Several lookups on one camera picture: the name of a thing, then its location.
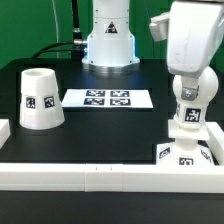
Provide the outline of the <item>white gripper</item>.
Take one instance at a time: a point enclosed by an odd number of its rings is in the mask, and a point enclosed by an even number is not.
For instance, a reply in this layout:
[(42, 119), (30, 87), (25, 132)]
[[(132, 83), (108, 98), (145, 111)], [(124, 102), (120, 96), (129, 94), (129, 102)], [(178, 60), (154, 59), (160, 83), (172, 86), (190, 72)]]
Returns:
[(182, 75), (181, 98), (194, 101), (196, 78), (224, 39), (224, 0), (174, 0), (169, 12), (151, 18), (149, 29), (155, 41), (167, 41), (168, 70)]

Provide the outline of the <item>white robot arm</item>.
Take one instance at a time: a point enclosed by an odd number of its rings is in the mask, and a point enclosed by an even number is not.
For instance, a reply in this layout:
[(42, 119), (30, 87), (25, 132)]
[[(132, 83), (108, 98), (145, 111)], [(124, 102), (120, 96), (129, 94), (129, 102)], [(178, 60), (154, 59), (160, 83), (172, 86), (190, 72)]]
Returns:
[[(93, 30), (83, 65), (103, 72), (132, 66), (135, 38), (129, 30), (130, 0), (93, 0)], [(167, 66), (182, 81), (181, 98), (193, 101), (199, 77), (224, 39), (224, 0), (175, 0), (149, 24), (156, 41), (167, 42)]]

